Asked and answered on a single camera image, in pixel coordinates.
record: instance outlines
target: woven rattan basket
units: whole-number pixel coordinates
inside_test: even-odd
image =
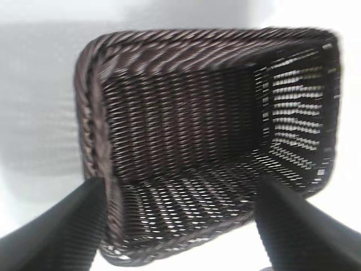
[[[261,175],[319,191],[333,165],[339,79],[337,39],[323,30],[90,42],[74,81],[85,176],[107,187],[105,258],[143,265],[245,224]]]

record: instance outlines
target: dark brown wicker basket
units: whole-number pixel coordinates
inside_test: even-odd
[[[120,32],[75,88],[85,176],[104,178],[115,265],[198,246],[252,218],[260,175],[305,196],[330,175],[337,39],[315,29]]]

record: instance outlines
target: white background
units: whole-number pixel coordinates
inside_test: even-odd
[[[310,201],[361,231],[360,25],[352,0],[0,0],[0,237],[82,182],[72,73],[87,42],[125,29],[267,26],[340,35],[337,162],[329,185]],[[269,265],[251,223],[138,270],[259,271]],[[119,269],[97,255],[91,270]]]

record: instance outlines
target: woven pattern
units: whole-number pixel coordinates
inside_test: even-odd
[[[334,157],[336,38],[314,29],[108,34],[75,87],[85,175],[106,180],[104,256],[142,265],[252,218],[260,174],[310,195]]]

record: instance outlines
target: wicker basket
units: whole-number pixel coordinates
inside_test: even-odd
[[[260,175],[308,196],[332,170],[340,63],[329,32],[112,33],[86,46],[74,80],[85,176],[107,187],[100,246],[112,264],[250,221]]]

